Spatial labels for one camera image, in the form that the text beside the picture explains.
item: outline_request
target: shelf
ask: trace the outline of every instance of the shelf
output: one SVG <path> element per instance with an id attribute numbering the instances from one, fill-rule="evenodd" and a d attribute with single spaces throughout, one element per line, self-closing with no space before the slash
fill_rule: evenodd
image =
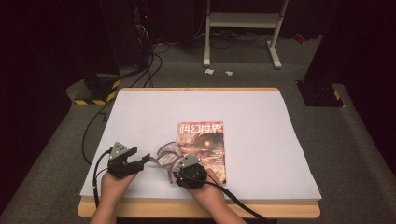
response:
<path id="1" fill-rule="evenodd" d="M 210 27 L 276 28 L 278 13 L 210 13 Z"/>

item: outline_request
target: gray floor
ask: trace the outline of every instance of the gray floor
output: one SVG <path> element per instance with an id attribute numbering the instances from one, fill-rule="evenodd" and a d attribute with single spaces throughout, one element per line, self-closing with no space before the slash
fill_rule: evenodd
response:
<path id="1" fill-rule="evenodd" d="M 220 47 L 229 42 L 213 41 Z M 304 78 L 319 39 L 299 44 L 279 39 L 276 44 L 283 68 L 275 70 L 264 42 L 235 43 L 227 49 L 212 48 L 213 75 L 204 74 L 203 47 L 171 45 L 155 49 L 163 66 L 154 87 L 277 87 L 285 99 L 290 119 L 323 199 L 316 219 L 286 219 L 278 223 L 396 223 L 396 179 L 378 153 L 357 114 L 347 90 L 339 84 L 345 107 L 306 107 L 295 81 Z M 159 65 L 155 59 L 151 73 Z M 147 77 L 136 87 L 142 87 Z M 123 79 L 122 87 L 136 77 Z M 74 99 L 82 82 L 65 94 Z M 26 176 L 0 218 L 0 223 L 88 223 L 77 214 L 79 190 L 89 170 L 83 160 L 84 131 L 100 105 L 74 105 Z M 106 126 L 96 118 L 85 138 L 91 160 Z M 134 223 L 168 223 L 135 220 Z"/>

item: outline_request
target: magazine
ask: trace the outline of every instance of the magazine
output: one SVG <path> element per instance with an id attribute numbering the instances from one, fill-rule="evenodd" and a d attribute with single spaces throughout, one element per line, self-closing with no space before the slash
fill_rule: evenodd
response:
<path id="1" fill-rule="evenodd" d="M 183 155 L 194 155 L 205 169 L 215 172 L 221 183 L 226 182 L 222 121 L 181 122 L 177 126 L 176 142 Z"/>

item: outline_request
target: white stand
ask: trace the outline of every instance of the white stand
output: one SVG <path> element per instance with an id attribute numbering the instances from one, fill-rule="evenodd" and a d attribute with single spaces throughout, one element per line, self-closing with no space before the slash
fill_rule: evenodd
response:
<path id="1" fill-rule="evenodd" d="M 204 66 L 210 65 L 210 27 L 252 27 L 252 28 L 274 28 L 271 41 L 267 41 L 268 49 L 274 62 L 274 67 L 282 67 L 277 56 L 275 44 L 285 16 L 289 0 L 283 0 L 279 13 L 228 13 L 210 12 L 210 0 L 207 1 L 206 31 L 204 48 Z"/>

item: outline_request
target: white board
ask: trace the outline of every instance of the white board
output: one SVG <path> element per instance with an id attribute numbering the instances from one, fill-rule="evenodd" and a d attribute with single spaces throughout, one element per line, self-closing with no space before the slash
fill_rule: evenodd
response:
<path id="1" fill-rule="evenodd" d="M 240 200 L 320 200 L 303 150 L 277 89 L 199 91 L 123 89 L 119 91 L 81 196 L 92 196 L 92 174 L 99 157 L 121 142 L 141 160 L 176 140 L 182 121 L 223 121 L 227 183 Z M 102 159 L 98 171 L 107 166 Z M 134 199 L 190 199 L 171 185 L 166 170 L 149 161 L 125 193 Z"/>

